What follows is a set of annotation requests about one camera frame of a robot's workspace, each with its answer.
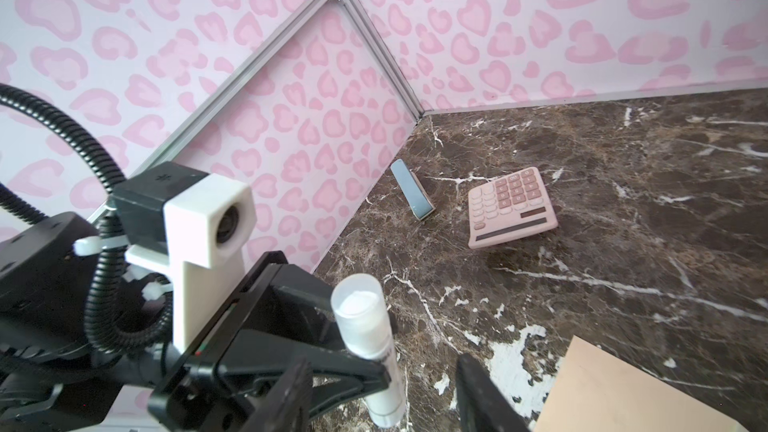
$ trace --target white glue stick cap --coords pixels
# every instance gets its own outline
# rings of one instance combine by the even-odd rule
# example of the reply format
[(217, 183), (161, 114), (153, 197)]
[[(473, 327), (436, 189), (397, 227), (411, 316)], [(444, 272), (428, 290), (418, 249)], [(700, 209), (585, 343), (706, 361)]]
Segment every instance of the white glue stick cap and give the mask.
[(378, 357), (391, 341), (392, 327), (382, 286), (368, 274), (353, 274), (331, 294), (331, 309), (346, 348), (365, 359)]

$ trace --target cardboard sheet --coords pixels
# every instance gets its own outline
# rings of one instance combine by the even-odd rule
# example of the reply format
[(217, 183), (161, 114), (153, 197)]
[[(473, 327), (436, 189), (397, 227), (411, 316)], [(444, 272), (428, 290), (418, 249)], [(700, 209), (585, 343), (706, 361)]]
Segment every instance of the cardboard sheet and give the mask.
[(747, 432), (735, 420), (574, 337), (535, 432)]

